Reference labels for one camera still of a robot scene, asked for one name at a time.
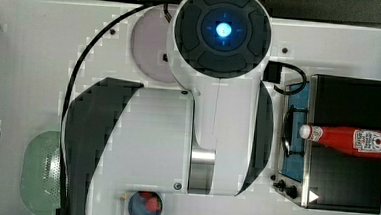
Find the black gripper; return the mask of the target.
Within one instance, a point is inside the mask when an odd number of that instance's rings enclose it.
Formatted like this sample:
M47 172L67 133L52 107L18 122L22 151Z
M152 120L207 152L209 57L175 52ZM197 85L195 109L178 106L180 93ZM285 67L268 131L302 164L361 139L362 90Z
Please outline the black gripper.
M308 113L305 108L296 108L294 105L290 106L284 116L284 126L282 135L282 149L284 151L285 157L289 158L292 155L304 155L303 151L291 151L290 144L292 143L292 127L293 127L293 114L295 112Z

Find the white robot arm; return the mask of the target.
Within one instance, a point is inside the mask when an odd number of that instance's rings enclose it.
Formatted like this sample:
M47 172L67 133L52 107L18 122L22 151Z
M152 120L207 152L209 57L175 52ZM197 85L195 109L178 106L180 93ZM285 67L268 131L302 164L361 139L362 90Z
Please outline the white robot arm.
M238 196L273 142L271 18L258 0L182 0L165 12L173 85L104 78L62 106L55 215L171 215L175 194Z

